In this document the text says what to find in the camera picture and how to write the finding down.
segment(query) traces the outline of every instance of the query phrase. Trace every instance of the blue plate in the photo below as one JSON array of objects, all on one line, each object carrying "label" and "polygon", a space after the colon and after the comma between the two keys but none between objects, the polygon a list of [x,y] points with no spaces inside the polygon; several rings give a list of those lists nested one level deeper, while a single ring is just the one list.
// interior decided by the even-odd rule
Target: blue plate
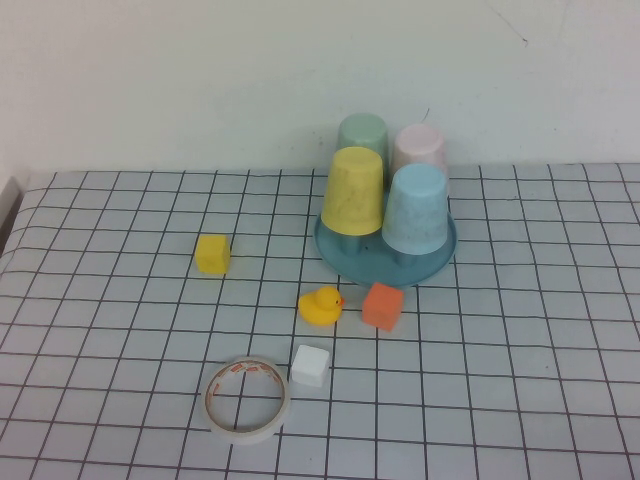
[{"label": "blue plate", "polygon": [[313,237],[322,259],[343,277],[365,287],[376,282],[390,287],[404,288],[433,277],[447,266],[458,244],[456,224],[449,214],[447,241],[438,250],[418,255],[407,266],[396,261],[397,253],[389,247],[378,230],[362,237],[359,253],[348,255],[342,248],[343,236],[324,226],[320,216],[316,219]]}]

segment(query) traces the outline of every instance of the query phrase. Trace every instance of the yellow cube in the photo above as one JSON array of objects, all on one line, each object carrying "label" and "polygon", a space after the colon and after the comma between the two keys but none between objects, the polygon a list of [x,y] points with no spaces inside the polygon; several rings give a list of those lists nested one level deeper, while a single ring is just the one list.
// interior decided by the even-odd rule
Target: yellow cube
[{"label": "yellow cube", "polygon": [[200,235],[196,265],[202,273],[224,275],[231,263],[231,249],[225,235]]}]

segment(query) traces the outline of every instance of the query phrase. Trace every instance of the foam cube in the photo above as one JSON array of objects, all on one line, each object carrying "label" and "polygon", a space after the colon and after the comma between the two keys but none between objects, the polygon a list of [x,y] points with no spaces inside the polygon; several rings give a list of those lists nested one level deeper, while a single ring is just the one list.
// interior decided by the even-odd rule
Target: foam cube
[{"label": "foam cube", "polygon": [[226,235],[200,235],[196,265],[202,273],[223,275],[229,270],[231,249]]},{"label": "foam cube", "polygon": [[402,290],[374,283],[362,305],[362,319],[366,324],[390,332],[400,318],[403,301]]},{"label": "foam cube", "polygon": [[294,382],[321,387],[329,371],[329,352],[321,348],[300,345],[291,366]]}]

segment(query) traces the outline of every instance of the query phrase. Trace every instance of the tape roll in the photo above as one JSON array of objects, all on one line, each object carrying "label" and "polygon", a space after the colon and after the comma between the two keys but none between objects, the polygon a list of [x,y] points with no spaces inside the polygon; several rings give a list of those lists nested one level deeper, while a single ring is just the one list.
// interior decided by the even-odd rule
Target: tape roll
[{"label": "tape roll", "polygon": [[[225,378],[243,373],[258,373],[267,375],[275,381],[281,390],[281,402],[278,413],[265,425],[253,430],[233,430],[225,428],[215,421],[213,415],[213,402],[215,395],[220,389]],[[209,428],[234,445],[253,445],[262,442],[276,433],[287,416],[291,405],[291,394],[289,384],[282,375],[278,367],[268,360],[257,357],[241,357],[231,363],[227,363],[220,370],[213,374],[211,379],[205,384],[202,390],[202,408],[204,417],[209,424]]]}]

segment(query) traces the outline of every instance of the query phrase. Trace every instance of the plastic cup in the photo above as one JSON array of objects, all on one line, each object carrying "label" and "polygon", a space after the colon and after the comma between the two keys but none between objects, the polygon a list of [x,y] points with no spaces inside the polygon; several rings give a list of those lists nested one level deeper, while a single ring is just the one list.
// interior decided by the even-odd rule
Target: plastic cup
[{"label": "plastic cup", "polygon": [[403,128],[393,144],[391,176],[406,165],[425,163],[439,168],[447,177],[444,136],[435,128],[417,123]]},{"label": "plastic cup", "polygon": [[[342,235],[361,237],[382,227],[382,159],[373,150],[348,147],[333,156],[322,208],[322,223]],[[351,251],[359,246],[349,243]]]},{"label": "plastic cup", "polygon": [[409,265],[412,259],[404,255],[426,255],[442,247],[447,223],[447,178],[442,171],[424,163],[398,170],[382,226],[382,238],[399,253],[396,262]]},{"label": "plastic cup", "polygon": [[382,118],[373,113],[354,113],[345,118],[338,129],[337,149],[346,147],[376,152],[382,158],[385,178],[389,178],[389,135]]}]

